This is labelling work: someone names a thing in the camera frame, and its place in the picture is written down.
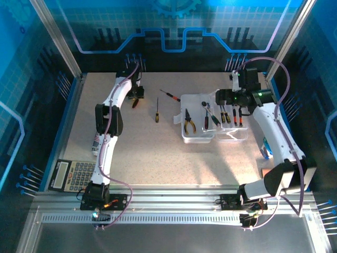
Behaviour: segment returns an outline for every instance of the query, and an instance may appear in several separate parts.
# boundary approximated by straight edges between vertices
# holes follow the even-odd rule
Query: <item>black cable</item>
[[[78,195],[81,193],[81,191],[85,190],[84,188],[82,188],[81,190],[78,191],[78,193],[76,194],[76,199],[81,201],[81,199],[78,198]]]

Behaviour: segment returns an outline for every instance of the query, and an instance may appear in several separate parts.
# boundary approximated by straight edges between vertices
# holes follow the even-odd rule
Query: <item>wire cutter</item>
[[[193,122],[193,120],[191,119],[190,117],[190,114],[189,114],[189,111],[187,110],[187,108],[185,109],[185,127],[184,127],[184,130],[185,130],[185,133],[186,135],[189,134],[188,130],[187,130],[187,125],[188,124],[191,124],[192,127],[193,127],[193,133],[196,133],[196,127],[195,127],[195,124]]]

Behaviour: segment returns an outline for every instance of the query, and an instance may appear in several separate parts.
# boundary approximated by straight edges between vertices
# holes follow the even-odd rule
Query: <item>calculator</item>
[[[95,166],[95,162],[58,159],[48,189],[61,192],[79,192],[89,184]]]

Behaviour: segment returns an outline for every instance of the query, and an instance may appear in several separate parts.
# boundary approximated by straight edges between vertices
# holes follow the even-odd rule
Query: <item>gear logo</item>
[[[31,17],[29,0],[0,0],[0,6],[6,6],[20,26],[24,26]]]
[[[165,17],[183,18],[189,15],[190,11],[196,9],[196,5],[201,0],[151,0],[150,4],[153,11],[157,11],[158,15],[164,14]]]

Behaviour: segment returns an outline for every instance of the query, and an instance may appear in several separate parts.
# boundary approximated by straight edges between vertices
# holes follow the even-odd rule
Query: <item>orange handled screwdriver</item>
[[[165,92],[165,91],[163,91],[163,90],[160,90],[160,91],[164,92],[166,95],[170,96],[170,97],[173,98],[174,100],[177,100],[178,102],[180,102],[180,99],[177,98],[176,96],[174,96],[174,95],[172,95],[172,94],[170,94],[170,93],[168,93],[168,92]]]
[[[241,111],[241,107],[239,107],[239,121],[240,121],[240,125],[239,126],[243,126],[242,125],[242,111]]]
[[[234,118],[234,125],[237,126],[237,121],[236,121],[236,109],[233,107],[233,118]]]

